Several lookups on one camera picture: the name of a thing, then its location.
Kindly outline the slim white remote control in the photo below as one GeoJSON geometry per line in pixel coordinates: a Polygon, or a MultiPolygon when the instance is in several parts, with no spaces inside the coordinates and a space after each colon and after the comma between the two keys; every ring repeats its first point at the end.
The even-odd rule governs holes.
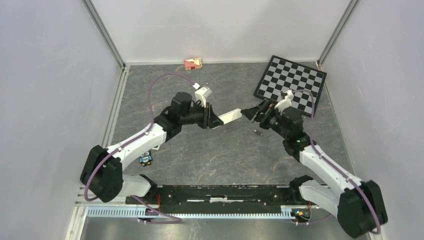
{"type": "Polygon", "coordinates": [[[218,116],[218,118],[222,121],[223,125],[226,125],[230,122],[233,122],[239,118],[241,118],[243,115],[241,113],[241,109],[240,108],[236,108],[232,111],[226,112],[224,114],[221,114],[218,116]]]}

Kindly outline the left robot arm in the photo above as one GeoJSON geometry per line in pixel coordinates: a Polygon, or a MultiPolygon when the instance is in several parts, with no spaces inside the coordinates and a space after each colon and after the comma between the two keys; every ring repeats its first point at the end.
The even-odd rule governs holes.
{"type": "Polygon", "coordinates": [[[147,178],[123,173],[130,163],[171,140],[184,125],[198,125],[208,130],[225,125],[229,120],[226,114],[216,115],[203,96],[194,101],[189,93],[178,92],[170,105],[140,132],[115,145],[96,145],[90,150],[80,176],[85,186],[85,200],[108,203],[119,196],[137,196],[145,204],[153,203],[157,190],[147,178]]]}

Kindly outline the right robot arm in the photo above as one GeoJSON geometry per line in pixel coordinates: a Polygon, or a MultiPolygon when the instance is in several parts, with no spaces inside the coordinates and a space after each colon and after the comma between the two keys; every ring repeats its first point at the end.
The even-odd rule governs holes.
{"type": "Polygon", "coordinates": [[[241,114],[264,130],[271,129],[283,138],[285,151],[312,170],[325,185],[309,176],[294,180],[289,199],[295,204],[310,201],[337,218],[352,238],[366,233],[380,234],[388,215],[380,186],[363,181],[332,160],[304,131],[302,114],[291,106],[281,110],[264,100],[241,114]]]}

